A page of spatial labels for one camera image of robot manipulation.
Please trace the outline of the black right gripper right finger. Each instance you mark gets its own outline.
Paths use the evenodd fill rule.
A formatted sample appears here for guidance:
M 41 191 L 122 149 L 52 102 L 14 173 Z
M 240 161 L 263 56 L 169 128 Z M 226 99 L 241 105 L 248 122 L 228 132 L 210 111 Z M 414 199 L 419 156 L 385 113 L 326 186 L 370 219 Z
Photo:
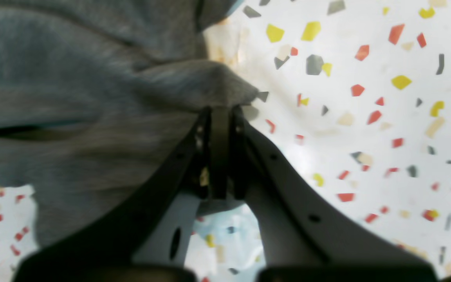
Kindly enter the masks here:
M 258 282 L 435 282 L 424 260 L 324 200 L 240 107 L 222 110 L 222 180 L 252 210 L 266 267 Z

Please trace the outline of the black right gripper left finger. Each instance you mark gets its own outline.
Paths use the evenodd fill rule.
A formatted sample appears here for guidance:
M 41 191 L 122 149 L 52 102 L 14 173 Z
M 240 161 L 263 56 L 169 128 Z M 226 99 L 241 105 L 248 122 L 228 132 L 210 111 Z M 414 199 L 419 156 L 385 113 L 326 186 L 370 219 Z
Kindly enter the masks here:
M 205 108 L 186 137 L 127 200 L 20 264 L 15 282 L 197 282 L 184 269 L 199 205 L 222 198 L 211 152 L 222 109 Z

